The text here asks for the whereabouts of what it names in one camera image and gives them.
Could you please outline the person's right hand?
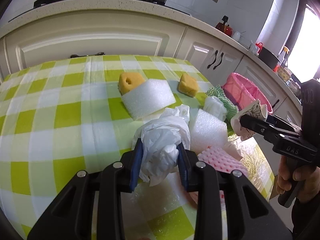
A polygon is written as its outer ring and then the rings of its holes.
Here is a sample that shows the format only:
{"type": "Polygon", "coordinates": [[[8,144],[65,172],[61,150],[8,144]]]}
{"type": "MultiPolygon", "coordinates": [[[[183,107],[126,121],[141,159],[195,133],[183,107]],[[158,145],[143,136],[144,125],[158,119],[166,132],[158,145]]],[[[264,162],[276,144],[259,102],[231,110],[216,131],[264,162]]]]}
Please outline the person's right hand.
{"type": "Polygon", "coordinates": [[[302,181],[303,186],[297,193],[297,198],[300,202],[308,202],[319,193],[319,167],[301,166],[294,172],[290,172],[287,165],[287,157],[281,156],[278,168],[278,180],[276,184],[276,191],[278,194],[284,194],[292,187],[289,181],[302,181]]]}

